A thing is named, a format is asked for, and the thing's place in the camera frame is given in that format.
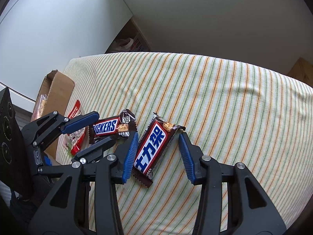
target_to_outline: blue gripper pad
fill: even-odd
[[[98,112],[90,112],[86,115],[79,115],[72,118],[68,123],[64,125],[64,128],[61,130],[62,134],[71,134],[78,131],[81,128],[84,128],[88,125],[95,123],[99,119]]]
[[[191,183],[194,184],[196,180],[194,163],[191,158],[189,149],[187,147],[187,143],[183,137],[183,134],[179,135],[178,145],[179,145],[180,154],[182,155],[182,159],[184,162],[187,177],[191,181]]]
[[[52,162],[51,160],[46,157],[45,155],[43,156],[44,162],[46,163],[47,166],[52,166]]]
[[[126,183],[126,181],[130,178],[130,174],[134,165],[137,149],[138,149],[138,132],[136,132],[133,137],[133,140],[130,144],[128,153],[124,161],[124,170],[123,170],[123,175],[122,175],[123,183]]]

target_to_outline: brown wrapper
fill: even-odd
[[[128,138],[130,131],[137,131],[135,115],[128,109],[122,110],[118,116],[99,119],[88,126],[89,144],[113,136],[115,138]]]
[[[153,113],[152,120],[140,139],[132,169],[133,176],[146,187],[152,185],[152,170],[179,129],[186,130],[184,126],[166,122],[157,113]]]

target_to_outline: striped tablecloth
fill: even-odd
[[[313,193],[313,89],[302,82],[243,62],[149,52],[72,59],[64,73],[75,82],[67,113],[79,99],[85,112],[96,110],[100,118],[130,109],[140,136],[153,112],[186,126],[205,155],[245,163],[287,227]],[[69,164],[61,143],[56,159]],[[201,186],[187,180],[177,136],[154,175],[149,189],[134,177],[116,186],[125,234],[191,234]],[[224,186],[221,229],[226,195]],[[94,185],[89,211],[95,229]]]

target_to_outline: circular vent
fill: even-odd
[[[3,131],[4,131],[4,135],[7,138],[7,140],[11,140],[12,137],[12,129],[10,126],[10,122],[7,119],[7,117],[4,117],[4,121],[3,121]]]
[[[7,103],[7,113],[9,114],[10,118],[13,118],[13,107],[10,102]]]
[[[9,147],[5,142],[2,142],[2,155],[4,157],[4,160],[10,164],[12,161],[11,155],[10,155],[10,150]]]

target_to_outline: cardboard box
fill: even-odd
[[[39,101],[40,95],[46,94],[48,99],[43,108],[43,116],[57,110],[64,116],[65,110],[74,89],[74,82],[61,72],[53,70],[43,79],[36,104]],[[51,155],[54,159],[57,152],[58,139],[56,139],[45,152]]]
[[[313,64],[300,57],[287,76],[313,87]]]

